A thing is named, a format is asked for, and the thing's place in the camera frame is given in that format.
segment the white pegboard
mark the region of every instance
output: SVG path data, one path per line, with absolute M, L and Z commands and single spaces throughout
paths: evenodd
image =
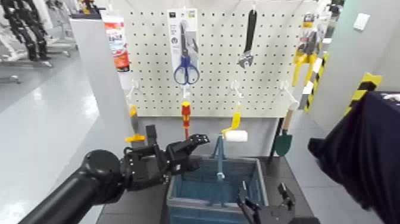
M 279 89 L 291 83 L 293 58 L 305 13 L 315 1 L 256 1 L 257 25 L 252 45 L 254 63 L 237 65 L 245 48 L 248 13 L 254 1 L 186 1 L 198 9 L 200 79 L 190 87 L 192 116 L 230 117 L 239 100 L 230 84 L 236 79 L 244 94 L 243 117 L 283 117 L 290 104 Z M 123 13 L 131 73 L 139 82 L 133 103 L 141 116 L 180 116 L 181 86 L 171 68 L 167 10 L 183 1 L 114 1 Z

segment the black cloth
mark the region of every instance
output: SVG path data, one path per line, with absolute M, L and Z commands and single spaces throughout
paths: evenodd
M 399 224 L 400 102 L 382 93 L 389 94 L 367 92 L 325 139 L 310 139 L 308 149 L 362 208 Z

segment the light switch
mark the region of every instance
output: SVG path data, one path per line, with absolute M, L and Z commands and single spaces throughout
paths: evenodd
M 365 26 L 367 25 L 368 20 L 370 19 L 370 15 L 364 14 L 364 13 L 359 13 L 357 16 L 357 19 L 354 22 L 353 27 L 357 30 L 363 31 L 365 29 Z

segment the grey tabletop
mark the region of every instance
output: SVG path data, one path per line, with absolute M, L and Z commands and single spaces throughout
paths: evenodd
M 268 203 L 278 205 L 282 202 L 277 186 L 283 182 L 296 197 L 296 216 L 313 216 L 286 159 L 274 157 L 269 164 L 268 157 L 258 158 L 261 162 Z M 104 207 L 97 224 L 168 223 L 165 203 L 167 189 L 167 185 L 161 185 L 140 192 L 125 192 L 118 203 Z

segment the blue basket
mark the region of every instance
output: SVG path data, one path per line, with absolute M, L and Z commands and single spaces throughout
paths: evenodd
M 268 204 L 261 165 L 257 159 L 224 160 L 223 182 L 217 179 L 217 159 L 194 159 L 198 161 L 200 169 L 175 176 L 171 180 L 167 194 L 171 224 L 247 224 L 248 221 L 236 204 L 242 181 L 246 182 L 251 201 Z

